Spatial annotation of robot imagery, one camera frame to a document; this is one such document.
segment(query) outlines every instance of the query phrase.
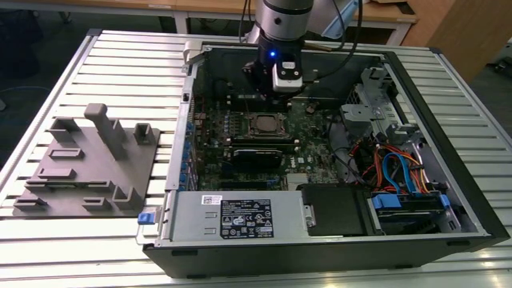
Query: warning label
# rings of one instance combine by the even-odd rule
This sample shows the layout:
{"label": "warning label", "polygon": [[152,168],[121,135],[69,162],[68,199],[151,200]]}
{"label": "warning label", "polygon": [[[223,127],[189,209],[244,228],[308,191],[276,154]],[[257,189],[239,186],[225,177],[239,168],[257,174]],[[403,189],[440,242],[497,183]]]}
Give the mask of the warning label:
{"label": "warning label", "polygon": [[271,200],[221,201],[223,239],[272,238]]}

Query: aluminum extrusion table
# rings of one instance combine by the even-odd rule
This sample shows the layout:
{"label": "aluminum extrusion table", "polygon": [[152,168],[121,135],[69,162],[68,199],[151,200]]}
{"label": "aluminum extrusion table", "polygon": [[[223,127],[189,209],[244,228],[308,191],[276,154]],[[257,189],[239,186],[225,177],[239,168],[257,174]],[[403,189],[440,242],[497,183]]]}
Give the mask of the aluminum extrusion table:
{"label": "aluminum extrusion table", "polygon": [[[237,41],[233,37],[103,31],[85,37],[35,121],[0,173],[0,286],[103,287],[167,285],[227,287],[509,287],[512,241],[476,253],[460,253],[404,270],[372,270],[243,278],[169,278],[141,251],[156,226],[133,218],[13,220],[15,197],[35,172],[47,145],[52,118],[76,117],[88,103],[105,103],[108,116],[124,127],[149,122],[163,131],[147,206],[164,199],[184,73],[183,46],[189,39]],[[392,50],[412,77],[469,172],[512,233],[511,139],[443,55],[427,48],[361,45]],[[408,116],[408,108],[400,99]]]}

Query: black cable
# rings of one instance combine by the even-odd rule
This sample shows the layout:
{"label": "black cable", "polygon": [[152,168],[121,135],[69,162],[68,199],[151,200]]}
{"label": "black cable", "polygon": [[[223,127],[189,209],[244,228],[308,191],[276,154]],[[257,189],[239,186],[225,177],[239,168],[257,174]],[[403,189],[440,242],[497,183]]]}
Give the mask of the black cable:
{"label": "black cable", "polygon": [[248,0],[245,0],[245,3],[243,5],[241,19],[240,19],[240,25],[239,25],[239,41],[240,41],[240,43],[241,43],[241,23],[243,23],[243,19],[245,18],[247,2],[248,2]]}
{"label": "black cable", "polygon": [[352,167],[349,166],[349,164],[337,156],[336,154],[336,151],[340,149],[337,148],[336,150],[333,150],[332,146],[331,146],[331,129],[333,127],[333,122],[335,122],[335,117],[336,117],[336,110],[333,111],[333,115],[332,115],[332,119],[331,119],[331,122],[329,122],[329,127],[327,129],[327,147],[328,149],[332,151],[332,154],[335,155],[335,158],[336,160],[347,167],[349,173],[352,173],[352,175],[355,176],[355,178],[357,179],[359,183],[361,183],[363,185],[365,186],[371,186],[367,181],[360,177],[359,173],[352,169]]}
{"label": "black cable", "polygon": [[343,21],[341,12],[339,11],[336,0],[332,0],[332,2],[333,2],[333,5],[335,5],[335,8],[336,8],[337,18],[339,18],[339,21],[340,21],[340,24],[341,24],[341,43],[340,43],[339,47],[333,49],[333,51],[337,52],[337,51],[341,51],[343,47],[345,46],[345,43],[347,43],[347,33],[345,33],[345,21]]}
{"label": "black cable", "polygon": [[325,78],[327,76],[331,76],[332,74],[335,74],[347,65],[347,63],[351,61],[351,58],[353,57],[355,50],[357,48],[359,35],[361,33],[361,26],[363,26],[363,0],[359,0],[357,30],[355,32],[353,44],[352,44],[351,52],[349,52],[347,58],[343,60],[343,62],[339,65],[339,67],[333,71],[325,73],[324,75],[319,75],[317,80]]}

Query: blue latch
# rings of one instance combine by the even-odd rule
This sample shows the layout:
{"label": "blue latch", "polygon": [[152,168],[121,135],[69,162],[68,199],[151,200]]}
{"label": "blue latch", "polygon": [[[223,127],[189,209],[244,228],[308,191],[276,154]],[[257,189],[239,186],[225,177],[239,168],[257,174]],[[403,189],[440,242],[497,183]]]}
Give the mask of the blue latch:
{"label": "blue latch", "polygon": [[396,194],[380,194],[371,199],[373,207],[381,208],[401,208],[399,196]]}
{"label": "blue latch", "polygon": [[445,196],[445,195],[443,194],[439,198],[440,198],[440,200],[441,200],[443,207],[444,207],[444,208],[448,208],[449,205],[451,205],[448,196]]}
{"label": "blue latch", "polygon": [[137,217],[139,225],[153,225],[155,224],[155,213],[139,213]]}

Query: green motherboard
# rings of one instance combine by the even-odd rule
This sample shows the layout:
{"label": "green motherboard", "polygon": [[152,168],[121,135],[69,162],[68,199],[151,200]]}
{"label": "green motherboard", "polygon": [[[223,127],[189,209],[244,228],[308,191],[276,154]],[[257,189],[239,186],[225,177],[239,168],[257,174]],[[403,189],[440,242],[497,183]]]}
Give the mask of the green motherboard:
{"label": "green motherboard", "polygon": [[[327,117],[321,111],[312,112],[311,105],[308,101],[292,100],[287,113],[251,113],[231,112],[219,103],[196,104],[196,147],[199,158],[204,160],[199,164],[200,190],[228,190],[223,184],[229,182],[264,182],[264,189],[259,190],[288,190],[285,176],[291,173],[304,173],[308,183],[339,182],[324,135]],[[295,149],[276,148],[287,151],[279,168],[240,171],[228,161],[229,140],[251,141],[251,137],[257,136],[249,135],[249,130],[259,115],[272,119],[269,125],[277,126],[275,136],[292,139]],[[267,149],[273,148],[275,145],[269,144]]]}

